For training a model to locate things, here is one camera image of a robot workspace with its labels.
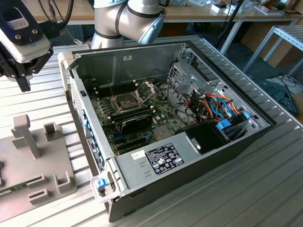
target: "cardboard box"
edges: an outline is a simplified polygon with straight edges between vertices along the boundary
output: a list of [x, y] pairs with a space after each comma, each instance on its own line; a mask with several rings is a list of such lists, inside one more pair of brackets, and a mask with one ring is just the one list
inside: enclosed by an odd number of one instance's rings
[[301, 122], [303, 122], [303, 92], [296, 94], [294, 97], [294, 105], [297, 108], [299, 116], [297, 117]]

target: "white robot part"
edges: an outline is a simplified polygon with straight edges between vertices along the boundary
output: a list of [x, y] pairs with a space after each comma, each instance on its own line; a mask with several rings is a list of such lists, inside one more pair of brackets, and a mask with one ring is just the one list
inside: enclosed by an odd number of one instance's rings
[[123, 36], [151, 44], [162, 29], [157, 0], [95, 1], [95, 34], [92, 49], [124, 45]]

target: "white sticker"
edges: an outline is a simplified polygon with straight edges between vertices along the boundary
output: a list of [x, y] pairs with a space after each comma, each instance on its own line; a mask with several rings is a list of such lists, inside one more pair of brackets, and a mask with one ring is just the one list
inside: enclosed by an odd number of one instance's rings
[[124, 61], [130, 61], [132, 58], [133, 58], [132, 55], [127, 55], [127, 56], [124, 56], [124, 57], [123, 57], [123, 60], [124, 60]]
[[5, 195], [5, 194], [8, 194], [8, 193], [11, 193], [11, 192], [12, 192], [12, 190], [7, 190], [7, 191], [5, 191], [5, 192], [1, 192], [1, 193], [0, 193], [0, 196]]
[[137, 151], [135, 153], [132, 153], [131, 155], [132, 155], [132, 157], [133, 157], [134, 160], [137, 160], [137, 159], [139, 159], [141, 157], [145, 157], [145, 151], [144, 150], [139, 150], [139, 151]]

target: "blue plastic clip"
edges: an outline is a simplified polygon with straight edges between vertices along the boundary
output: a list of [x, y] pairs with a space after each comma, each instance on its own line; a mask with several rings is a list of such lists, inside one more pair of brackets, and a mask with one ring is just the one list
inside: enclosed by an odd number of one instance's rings
[[249, 114], [248, 112], [244, 112], [244, 117], [245, 117], [246, 119], [249, 119], [249, 118], [250, 118], [250, 114]]
[[103, 189], [104, 187], [108, 186], [110, 184], [109, 180], [107, 178], [101, 178], [101, 179], [98, 179], [96, 182], [96, 188], [98, 190], [101, 190]]
[[227, 119], [224, 119], [222, 121], [219, 121], [217, 125], [222, 130], [231, 126], [232, 124]]

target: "black cable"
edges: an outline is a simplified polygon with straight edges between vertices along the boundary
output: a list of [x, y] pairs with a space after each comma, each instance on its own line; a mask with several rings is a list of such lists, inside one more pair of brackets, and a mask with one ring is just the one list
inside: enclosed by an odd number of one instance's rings
[[225, 18], [225, 21], [224, 21], [224, 23], [223, 23], [223, 27], [225, 27], [225, 24], [226, 24], [226, 21], [227, 21], [229, 12], [230, 12], [230, 10], [231, 10], [231, 7], [232, 7], [232, 0], [231, 0], [231, 3], [229, 4], [228, 13], [227, 13], [226, 18]]
[[43, 5], [42, 5], [41, 0], [38, 0], [38, 2], [39, 2], [40, 8], [42, 9], [44, 15], [47, 17], [48, 20], [51, 20], [51, 19], [49, 18], [48, 14], [46, 13], [46, 11], [44, 10], [44, 7], [43, 7]]
[[70, 0], [68, 3], [66, 16], [65, 16], [64, 20], [60, 23], [62, 28], [65, 28], [67, 26], [68, 22], [70, 21], [73, 6], [74, 6], [74, 0]]
[[[55, 0], [52, 0], [52, 1], [53, 1], [53, 4], [55, 5], [56, 10], [57, 10], [58, 13], [59, 13], [59, 16], [60, 16], [61, 20], [64, 21], [63, 16], [62, 16], [62, 14], [61, 14], [61, 12], [60, 12], [58, 6], [57, 6], [57, 3], [55, 2]], [[71, 35], [71, 33], [70, 33], [70, 31], [68, 30], [68, 28], [65, 27], [65, 29], [66, 29], [67, 33], [70, 35], [71, 39], [72, 39], [73, 41], [75, 41], [74, 37]]]
[[51, 4], [51, 0], [47, 0], [47, 4], [48, 4], [48, 8], [49, 8], [49, 12], [51, 14], [52, 19], [56, 19], [56, 12]]
[[53, 4], [55, 5], [55, 8], [56, 8], [56, 10], [58, 11], [61, 20], [64, 21], [64, 19], [63, 19], [63, 17], [62, 17], [62, 14], [61, 14], [61, 12], [60, 12], [60, 10], [59, 10], [59, 8], [58, 8], [57, 3], [55, 2], [55, 0], [53, 0]]
[[225, 26], [225, 28], [223, 29], [222, 33], [218, 36], [218, 38], [216, 40], [215, 48], [218, 49], [219, 46], [220, 46], [220, 44], [221, 44], [221, 42], [222, 42], [222, 40], [225, 38], [226, 34], [229, 34], [229, 31], [230, 31], [231, 26], [232, 26], [232, 21], [235, 18], [236, 14], [238, 13], [238, 10], [240, 9], [243, 1], [244, 0], [239, 0], [238, 1], [238, 4], [237, 4], [235, 10], [233, 11], [231, 18], [228, 20], [227, 25]]

